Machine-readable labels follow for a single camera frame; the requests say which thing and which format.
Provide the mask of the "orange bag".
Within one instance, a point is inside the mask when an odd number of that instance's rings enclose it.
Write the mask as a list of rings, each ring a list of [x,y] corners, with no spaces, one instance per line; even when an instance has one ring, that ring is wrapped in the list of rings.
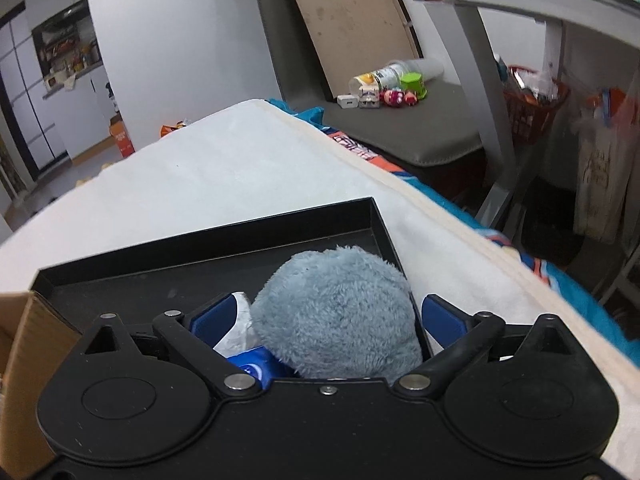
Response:
[[[160,127],[160,138],[168,136],[169,133],[177,131],[186,126],[186,122],[177,122],[175,125],[162,125]]]

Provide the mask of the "black framed glass door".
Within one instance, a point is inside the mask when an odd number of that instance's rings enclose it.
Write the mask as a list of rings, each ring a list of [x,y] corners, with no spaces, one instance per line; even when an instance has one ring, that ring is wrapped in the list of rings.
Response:
[[[67,156],[44,99],[47,92],[21,2],[1,17],[1,110],[34,181]]]

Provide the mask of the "brown cardboard box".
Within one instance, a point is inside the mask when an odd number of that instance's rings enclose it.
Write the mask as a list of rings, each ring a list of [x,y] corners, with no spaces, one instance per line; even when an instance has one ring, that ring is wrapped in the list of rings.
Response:
[[[1,470],[11,479],[27,479],[53,460],[37,403],[79,338],[34,292],[1,295]]]

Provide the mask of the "blue tissue pack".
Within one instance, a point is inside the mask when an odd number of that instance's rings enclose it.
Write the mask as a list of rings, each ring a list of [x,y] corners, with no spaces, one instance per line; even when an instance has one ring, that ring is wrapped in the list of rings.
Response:
[[[228,361],[253,376],[264,390],[270,388],[277,379],[295,378],[296,371],[276,358],[265,347],[255,347],[230,356]]]

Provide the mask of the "white label can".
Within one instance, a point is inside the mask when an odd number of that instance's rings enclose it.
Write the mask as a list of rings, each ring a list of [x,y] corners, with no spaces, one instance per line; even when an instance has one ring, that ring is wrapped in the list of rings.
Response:
[[[355,76],[349,81],[348,90],[356,96],[361,86],[377,86],[380,90],[399,88],[400,78],[411,72],[413,68],[408,62],[393,61],[377,70]]]

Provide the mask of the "white towel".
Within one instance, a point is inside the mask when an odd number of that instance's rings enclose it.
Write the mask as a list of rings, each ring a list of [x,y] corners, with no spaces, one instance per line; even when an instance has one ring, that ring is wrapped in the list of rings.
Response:
[[[214,350],[225,358],[231,358],[259,346],[250,313],[250,300],[245,292],[234,292],[232,296],[236,302],[235,323],[214,347]]]

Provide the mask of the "orange carton box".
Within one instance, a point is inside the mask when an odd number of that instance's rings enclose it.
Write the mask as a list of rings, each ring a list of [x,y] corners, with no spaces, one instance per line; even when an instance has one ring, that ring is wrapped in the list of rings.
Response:
[[[114,139],[123,158],[127,158],[134,154],[134,144],[130,139],[129,133],[120,114],[117,114],[110,119],[110,135]]]

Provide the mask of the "grey fluffy plush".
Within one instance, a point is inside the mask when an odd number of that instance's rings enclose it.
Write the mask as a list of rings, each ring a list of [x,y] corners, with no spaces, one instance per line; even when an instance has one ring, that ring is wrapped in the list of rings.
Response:
[[[250,316],[260,343],[303,378],[391,384],[423,361],[407,279],[357,246],[289,258]]]

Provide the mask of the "black tray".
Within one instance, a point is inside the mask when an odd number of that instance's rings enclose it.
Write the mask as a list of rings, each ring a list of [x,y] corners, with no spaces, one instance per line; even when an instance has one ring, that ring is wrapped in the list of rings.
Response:
[[[371,197],[217,226],[40,270],[32,291],[79,333],[117,314],[147,356],[158,356],[152,319],[188,314],[230,292],[254,298],[299,252],[358,246],[401,261]]]

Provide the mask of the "grey desk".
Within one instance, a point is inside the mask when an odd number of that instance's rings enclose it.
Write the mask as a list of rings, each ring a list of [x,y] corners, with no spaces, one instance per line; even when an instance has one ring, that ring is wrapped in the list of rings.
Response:
[[[476,218],[496,226],[514,195],[536,171],[540,151],[518,151],[511,138],[494,55],[562,70],[567,27],[598,32],[628,47],[639,45],[634,0],[414,0],[425,6],[464,90],[494,183]]]

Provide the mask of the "large brown board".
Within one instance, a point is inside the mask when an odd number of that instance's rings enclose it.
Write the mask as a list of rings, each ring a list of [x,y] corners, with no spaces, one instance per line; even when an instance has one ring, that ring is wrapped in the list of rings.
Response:
[[[352,77],[422,49],[402,0],[295,0],[314,44],[331,96]]]

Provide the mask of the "red small toys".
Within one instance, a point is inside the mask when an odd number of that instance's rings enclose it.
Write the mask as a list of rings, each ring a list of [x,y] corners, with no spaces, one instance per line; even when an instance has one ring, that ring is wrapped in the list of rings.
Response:
[[[381,92],[381,101],[388,107],[416,106],[419,98],[410,90],[386,89]]]

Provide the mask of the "green cup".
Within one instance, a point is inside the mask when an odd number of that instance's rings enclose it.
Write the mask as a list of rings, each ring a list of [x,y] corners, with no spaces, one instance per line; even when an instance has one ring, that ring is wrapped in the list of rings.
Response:
[[[404,73],[399,77],[400,86],[403,92],[411,92],[419,101],[427,96],[423,75],[418,72]]]

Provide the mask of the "red basket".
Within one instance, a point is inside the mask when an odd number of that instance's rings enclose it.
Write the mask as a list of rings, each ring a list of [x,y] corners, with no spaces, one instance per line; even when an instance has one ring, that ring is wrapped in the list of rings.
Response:
[[[570,96],[570,87],[548,73],[509,65],[503,96],[514,143],[533,145],[550,132],[556,114]]]

